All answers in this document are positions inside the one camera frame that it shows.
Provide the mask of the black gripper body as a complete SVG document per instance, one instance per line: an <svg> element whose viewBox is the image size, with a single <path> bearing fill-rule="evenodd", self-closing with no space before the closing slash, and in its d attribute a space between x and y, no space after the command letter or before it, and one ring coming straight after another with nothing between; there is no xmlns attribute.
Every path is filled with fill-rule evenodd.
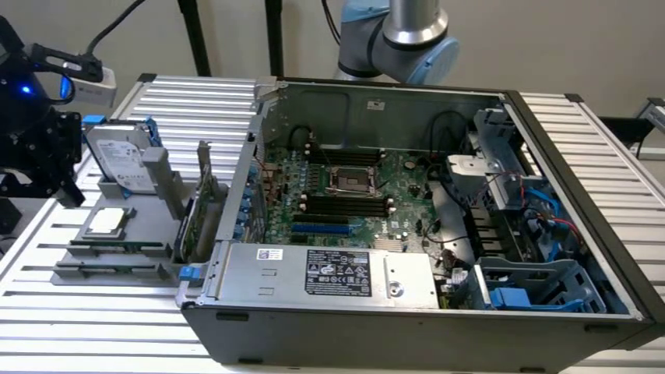
<svg viewBox="0 0 665 374"><path fill-rule="evenodd" d="M73 91L52 98L37 73L60 75L69 83L69 70L49 64L64 53L33 44L26 47L1 18L1 167L26 170L32 183L50 183L49 112L73 100Z"/></svg>

